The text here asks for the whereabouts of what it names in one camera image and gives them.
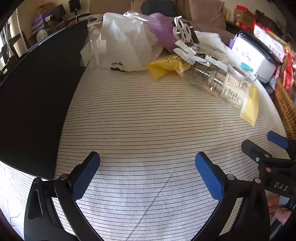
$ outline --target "finger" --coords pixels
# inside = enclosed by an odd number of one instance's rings
[[[275,211],[276,211],[277,208],[278,208],[277,206],[269,207],[268,208],[269,209],[269,213],[275,213]]]
[[[276,218],[284,225],[285,222],[288,220],[290,217],[292,211],[287,209],[287,208],[278,208],[275,212]]]
[[[279,198],[280,198],[280,196],[275,196],[275,197],[272,197],[272,198],[268,198],[267,199],[268,206],[269,207],[277,206],[279,204]]]
[[[269,214],[269,219],[272,219],[274,217],[274,213]]]

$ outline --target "metal screw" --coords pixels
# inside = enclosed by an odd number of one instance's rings
[[[37,177],[37,178],[35,178],[35,179],[34,179],[34,181],[33,181],[33,182],[34,182],[34,183],[39,183],[39,182],[40,182],[40,180],[41,180],[41,179],[40,179],[39,177]]]
[[[259,178],[255,178],[255,182],[260,184],[261,183],[261,180]]]
[[[227,178],[228,178],[228,180],[234,180],[235,179],[235,176],[232,175],[232,174],[228,174],[227,175]]]
[[[59,177],[61,180],[66,180],[68,178],[68,174],[62,174],[60,177]]]

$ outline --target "clear plastic bottle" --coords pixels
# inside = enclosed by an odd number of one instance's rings
[[[207,67],[196,62],[184,73],[184,77],[191,84],[202,87],[216,97],[223,99],[238,113],[248,99],[250,84],[216,66]]]

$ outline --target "brown couch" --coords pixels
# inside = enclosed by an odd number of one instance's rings
[[[234,35],[226,31],[223,16],[224,3],[218,0],[171,0],[174,1],[178,15],[183,21],[188,21],[194,30],[200,32],[218,33],[227,46]],[[123,14],[126,11],[141,13],[144,0],[90,0],[90,13],[99,14],[115,12]]]

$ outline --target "yellow package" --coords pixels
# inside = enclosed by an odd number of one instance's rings
[[[249,87],[249,96],[247,101],[244,103],[240,117],[246,122],[255,126],[259,112],[259,97],[258,90],[254,85]]]
[[[153,79],[157,80],[170,71],[176,71],[179,75],[190,68],[190,64],[185,62],[177,54],[159,58],[146,65]]]

